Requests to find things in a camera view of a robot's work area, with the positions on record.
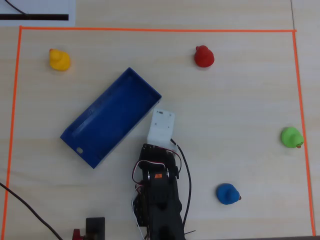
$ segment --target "blue rubber duck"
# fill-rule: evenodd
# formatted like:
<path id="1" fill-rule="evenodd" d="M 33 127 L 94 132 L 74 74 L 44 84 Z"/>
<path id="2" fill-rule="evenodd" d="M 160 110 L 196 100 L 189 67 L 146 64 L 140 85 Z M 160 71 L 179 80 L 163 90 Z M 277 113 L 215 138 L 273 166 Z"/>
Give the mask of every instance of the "blue rubber duck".
<path id="1" fill-rule="evenodd" d="M 215 191 L 216 197 L 224 205 L 234 204 L 241 200 L 240 193 L 230 183 L 223 183 L 219 185 Z"/>

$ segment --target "red component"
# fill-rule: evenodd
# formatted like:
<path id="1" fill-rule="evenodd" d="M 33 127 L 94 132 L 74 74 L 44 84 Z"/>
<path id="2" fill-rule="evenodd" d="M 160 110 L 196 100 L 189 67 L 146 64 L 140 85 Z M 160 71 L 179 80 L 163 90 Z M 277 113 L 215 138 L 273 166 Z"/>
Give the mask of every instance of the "red component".
<path id="1" fill-rule="evenodd" d="M 196 52 L 194 55 L 194 61 L 199 67 L 207 68 L 214 63 L 215 57 L 212 51 L 209 50 L 209 48 L 202 45 L 197 46 L 195 50 Z"/>
<path id="2" fill-rule="evenodd" d="M 80 229 L 73 229 L 72 240 L 83 240 L 84 237 L 80 236 Z"/>

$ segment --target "green rubber duck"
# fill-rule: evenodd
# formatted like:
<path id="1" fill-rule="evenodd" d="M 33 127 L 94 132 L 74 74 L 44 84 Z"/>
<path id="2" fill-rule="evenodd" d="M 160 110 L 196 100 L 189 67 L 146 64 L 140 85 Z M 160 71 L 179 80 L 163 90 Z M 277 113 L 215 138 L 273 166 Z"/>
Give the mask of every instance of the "green rubber duck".
<path id="1" fill-rule="evenodd" d="M 304 137 L 293 126 L 286 127 L 281 133 L 281 141 L 287 148 L 301 148 L 304 144 Z"/>

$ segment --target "blue box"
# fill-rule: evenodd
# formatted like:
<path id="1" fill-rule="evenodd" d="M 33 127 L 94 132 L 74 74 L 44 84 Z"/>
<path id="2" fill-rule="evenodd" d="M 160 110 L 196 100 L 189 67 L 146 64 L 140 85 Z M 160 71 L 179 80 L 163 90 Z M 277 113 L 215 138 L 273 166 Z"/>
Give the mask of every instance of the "blue box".
<path id="1" fill-rule="evenodd" d="M 95 168 L 161 97 L 129 67 L 60 138 Z"/>

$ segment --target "orange tape border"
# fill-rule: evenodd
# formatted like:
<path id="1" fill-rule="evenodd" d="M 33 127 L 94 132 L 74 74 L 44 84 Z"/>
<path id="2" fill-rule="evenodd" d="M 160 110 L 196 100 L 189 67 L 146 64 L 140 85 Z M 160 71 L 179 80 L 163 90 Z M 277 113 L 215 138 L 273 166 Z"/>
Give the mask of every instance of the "orange tape border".
<path id="1" fill-rule="evenodd" d="M 316 227 L 314 219 L 313 209 L 313 196 L 311 187 L 311 176 L 310 176 L 310 165 L 308 156 L 308 145 L 307 145 L 307 134 L 304 117 L 304 107 L 302 100 L 300 73 L 299 73 L 299 62 L 298 52 L 296 43 L 296 29 L 157 29 L 157 28 L 121 28 L 121 27 L 36 27 L 36 26 L 19 26 L 18 43 L 15 60 L 15 72 L 14 72 L 14 85 L 13 85 L 13 97 L 12 97 L 12 111 L 11 111 L 11 126 L 10 126 L 10 140 L 9 140 L 9 151 L 8 151 L 8 164 L 6 172 L 6 186 L 9 187 L 10 173 L 11 173 L 11 162 L 12 162 L 12 149 L 14 140 L 14 128 L 15 128 L 15 112 L 16 112 L 16 98 L 17 98 L 17 86 L 18 86 L 18 73 L 19 73 L 19 60 L 21 50 L 21 38 L 23 30 L 77 30 L 77 31 L 120 31 L 120 32 L 167 32 L 167 33 L 292 33 L 293 51 L 294 51 L 294 62 L 295 62 L 295 73 L 299 94 L 299 105 L 301 114 L 302 133 L 304 137 L 304 155 L 305 155 L 305 167 L 307 176 L 308 186 L 308 198 L 309 198 L 309 210 L 310 210 L 310 221 L 312 235 L 316 236 Z M 6 220 L 8 210 L 8 192 L 4 194 L 4 205 L 3 205 L 3 218 L 2 218 L 2 230 L 1 240 L 5 239 Z"/>

